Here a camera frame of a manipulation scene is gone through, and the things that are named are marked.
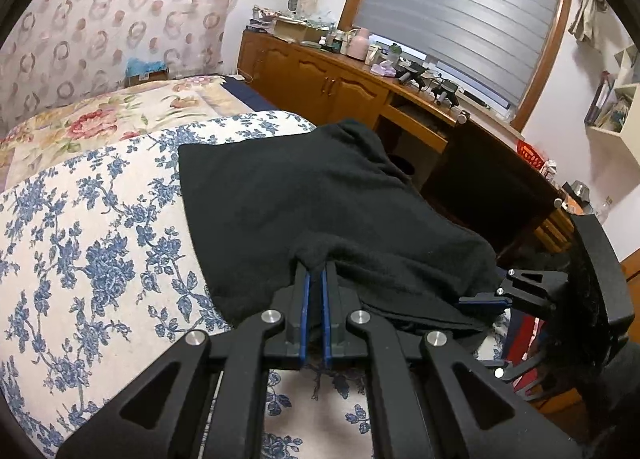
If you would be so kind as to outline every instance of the white and blue floral fabric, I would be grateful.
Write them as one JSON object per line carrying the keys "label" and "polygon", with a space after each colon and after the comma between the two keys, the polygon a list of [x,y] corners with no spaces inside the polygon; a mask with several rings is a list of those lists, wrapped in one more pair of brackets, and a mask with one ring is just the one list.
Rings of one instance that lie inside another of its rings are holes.
{"label": "white and blue floral fabric", "polygon": [[[216,118],[87,152],[0,195],[0,389],[44,456],[185,332],[228,330],[191,246],[178,146],[312,129],[282,111]],[[369,459],[362,375],[272,371],[262,453]]]}

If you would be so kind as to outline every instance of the yellow floral blanket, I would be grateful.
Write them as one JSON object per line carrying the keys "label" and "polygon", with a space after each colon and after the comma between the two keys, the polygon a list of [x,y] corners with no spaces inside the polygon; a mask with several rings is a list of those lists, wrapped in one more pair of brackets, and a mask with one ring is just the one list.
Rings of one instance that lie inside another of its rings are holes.
{"label": "yellow floral blanket", "polygon": [[164,128],[253,112],[222,76],[148,82],[47,110],[0,140],[0,192],[86,150]]}

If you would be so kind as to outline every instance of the window frame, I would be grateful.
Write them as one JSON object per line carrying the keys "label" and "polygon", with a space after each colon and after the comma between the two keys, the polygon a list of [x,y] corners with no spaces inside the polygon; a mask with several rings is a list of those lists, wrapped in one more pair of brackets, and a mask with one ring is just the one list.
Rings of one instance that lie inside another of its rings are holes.
{"label": "window frame", "polygon": [[[358,6],[361,0],[347,0],[342,10],[340,22],[338,27],[343,31],[348,31],[353,28],[353,21],[358,14]],[[571,11],[572,0],[558,0],[556,7],[556,15],[554,17],[549,33],[546,36],[544,47],[540,55],[540,60],[536,67],[533,77],[529,82],[529,86],[518,105],[516,115],[511,119],[510,125],[522,132],[533,109],[538,104],[538,100],[542,95],[542,91],[546,86],[546,82],[549,80],[551,70],[553,69],[558,51],[560,50],[560,44],[562,43],[562,37],[567,27],[569,20],[569,12]]]}

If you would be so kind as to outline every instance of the bed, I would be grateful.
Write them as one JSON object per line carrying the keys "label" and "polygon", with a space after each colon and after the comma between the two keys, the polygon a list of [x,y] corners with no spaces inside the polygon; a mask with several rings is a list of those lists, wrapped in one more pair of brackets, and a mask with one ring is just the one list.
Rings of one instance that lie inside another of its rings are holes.
{"label": "bed", "polygon": [[[232,78],[152,82],[44,112],[0,144],[0,390],[45,457],[185,332],[228,330],[191,248],[177,148],[314,128],[272,108]],[[263,457],[371,453],[359,371],[271,371]]]}

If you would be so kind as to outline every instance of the pink thermos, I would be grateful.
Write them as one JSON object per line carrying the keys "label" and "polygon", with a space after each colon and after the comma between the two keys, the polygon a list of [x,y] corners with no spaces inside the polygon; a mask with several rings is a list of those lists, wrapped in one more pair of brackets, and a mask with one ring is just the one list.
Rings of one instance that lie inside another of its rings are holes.
{"label": "pink thermos", "polygon": [[361,28],[351,40],[349,49],[347,49],[347,56],[364,61],[367,58],[369,45],[369,29]]}

